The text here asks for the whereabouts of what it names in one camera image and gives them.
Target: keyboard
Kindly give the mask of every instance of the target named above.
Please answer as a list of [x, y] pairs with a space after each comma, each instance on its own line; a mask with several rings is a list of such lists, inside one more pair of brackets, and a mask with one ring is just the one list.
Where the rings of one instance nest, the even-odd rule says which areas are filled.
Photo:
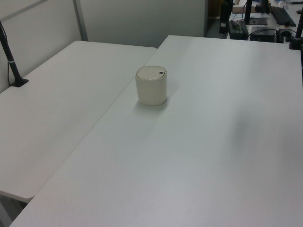
[[274, 18], [276, 19], [279, 25], [285, 25], [285, 21], [288, 20], [290, 22], [290, 26], [296, 27], [295, 22], [284, 8], [271, 6], [270, 9], [271, 13], [274, 15]]

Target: floor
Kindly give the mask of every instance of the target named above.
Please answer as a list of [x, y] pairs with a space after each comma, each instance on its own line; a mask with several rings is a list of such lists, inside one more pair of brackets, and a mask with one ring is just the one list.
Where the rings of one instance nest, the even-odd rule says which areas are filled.
[[27, 204], [0, 195], [0, 227], [9, 227]]
[[207, 20], [207, 34], [208, 38], [222, 39], [223, 34], [219, 33], [220, 20], [219, 19], [208, 19]]

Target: black stand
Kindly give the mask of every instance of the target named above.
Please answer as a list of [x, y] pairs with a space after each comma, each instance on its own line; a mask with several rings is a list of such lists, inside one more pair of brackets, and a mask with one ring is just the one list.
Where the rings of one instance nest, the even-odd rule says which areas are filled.
[[15, 77], [15, 83], [13, 83], [11, 86], [14, 87], [21, 87], [22, 85], [26, 84], [28, 82], [28, 79], [23, 79], [18, 71], [18, 68], [16, 66], [15, 60], [13, 58], [13, 55], [11, 54], [10, 48], [9, 48], [9, 44], [7, 41], [7, 37], [5, 35], [2, 23], [0, 22], [0, 41], [3, 47], [3, 50], [5, 52], [5, 55], [8, 59], [10, 68], [14, 74]]
[[220, 13], [220, 34], [228, 33], [228, 21], [229, 17], [232, 13], [233, 0], [225, 0], [224, 3], [221, 4], [221, 13]]
[[295, 34], [295, 37], [292, 36], [289, 44], [289, 49], [291, 50], [301, 50], [302, 49], [302, 40], [301, 40], [301, 35], [302, 35], [302, 30], [303, 30], [303, 14], [300, 16], [297, 32]]
[[246, 25], [267, 25], [266, 18], [250, 18], [252, 0], [247, 0], [244, 22]]

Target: black monitor arm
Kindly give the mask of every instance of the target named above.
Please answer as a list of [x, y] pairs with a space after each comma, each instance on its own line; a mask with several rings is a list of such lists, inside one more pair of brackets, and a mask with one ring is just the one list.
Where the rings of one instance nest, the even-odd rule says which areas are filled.
[[291, 50], [301, 50], [302, 48], [302, 40], [301, 40], [301, 35], [302, 35], [302, 30], [303, 30], [303, 14], [300, 16], [297, 32], [295, 34], [295, 37], [292, 36], [290, 44], [289, 44], [289, 49]]
[[23, 79], [18, 71], [18, 68], [16, 66], [15, 60], [13, 58], [13, 55], [11, 54], [8, 40], [4, 31], [4, 28], [2, 26], [2, 23], [0, 22], [0, 41], [3, 47], [3, 50], [5, 52], [5, 55], [8, 59], [8, 63], [10, 65], [10, 68], [15, 76], [15, 83], [12, 84], [14, 87], [21, 87], [22, 85], [26, 84], [28, 82], [28, 79]]

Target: desk in background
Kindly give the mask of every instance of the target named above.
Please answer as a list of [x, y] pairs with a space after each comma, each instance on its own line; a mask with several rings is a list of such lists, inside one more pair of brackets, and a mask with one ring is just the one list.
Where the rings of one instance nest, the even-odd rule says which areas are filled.
[[[244, 4], [246, 3], [246, 0], [240, 0], [239, 4], [237, 5], [237, 7], [241, 7], [244, 6]], [[276, 1], [270, 1], [271, 6], [279, 6], [279, 2]], [[254, 2], [252, 3], [252, 6], [256, 6], [258, 4], [258, 2]], [[288, 5], [288, 8], [286, 9], [286, 11], [288, 12], [288, 14], [290, 15], [290, 17], [294, 20], [294, 22], [296, 23], [296, 25], [298, 26], [299, 23], [299, 19], [300, 19], [300, 14], [297, 14], [297, 10], [302, 9], [302, 4], [298, 4], [298, 5]], [[276, 30], [279, 30], [281, 28], [284, 28], [284, 26], [280, 26], [277, 24], [276, 19], [274, 18], [274, 16], [272, 15], [272, 13], [269, 14], [264, 14], [264, 17], [268, 17], [267, 19], [267, 26], [263, 26], [263, 27], [273, 27]], [[296, 27], [289, 27], [290, 29], [297, 31], [297, 26]], [[247, 25], [247, 29], [248, 32], [251, 32], [251, 28], [253, 26], [252, 25]]]
[[154, 54], [74, 42], [0, 94], [0, 194], [29, 202]]
[[167, 102], [132, 80], [12, 227], [301, 226], [300, 52], [169, 36], [146, 65]]

